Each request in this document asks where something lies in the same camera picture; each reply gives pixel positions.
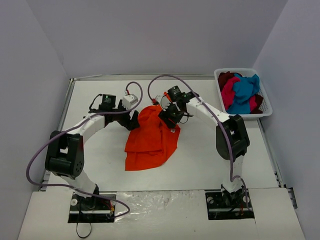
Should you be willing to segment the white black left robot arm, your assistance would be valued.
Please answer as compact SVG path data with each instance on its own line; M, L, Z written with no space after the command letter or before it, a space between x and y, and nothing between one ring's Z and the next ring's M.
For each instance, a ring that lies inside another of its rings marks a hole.
M116 96L99 94L102 97L98 108L89 106L89 112L82 121L70 130L54 131L50 135L45 169L65 180L69 187L82 197L82 203L89 209L101 203L99 187L84 171L84 146L98 131L112 122L131 131L138 128L138 111L135 107L141 102L134 94L127 93L116 106Z

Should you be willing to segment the orange t shirt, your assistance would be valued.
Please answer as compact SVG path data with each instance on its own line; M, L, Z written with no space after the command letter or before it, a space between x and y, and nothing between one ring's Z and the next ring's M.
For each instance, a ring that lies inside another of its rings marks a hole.
M176 151L181 129L168 128L158 117L161 110L159 105L150 105L138 114L140 127L130 131L124 149L126 171L160 167Z

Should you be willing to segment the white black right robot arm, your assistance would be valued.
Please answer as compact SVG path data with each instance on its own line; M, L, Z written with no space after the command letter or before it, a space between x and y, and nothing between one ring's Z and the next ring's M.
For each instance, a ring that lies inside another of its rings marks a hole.
M215 147L228 168L222 181L222 202L229 207L240 200L239 190L245 188L242 180L244 156L250 145L249 136L243 118L221 112L202 99L197 93L181 92L174 86L167 93L157 95L152 101L161 107L158 117L169 129L173 129L182 117L192 116L203 121L215 130Z

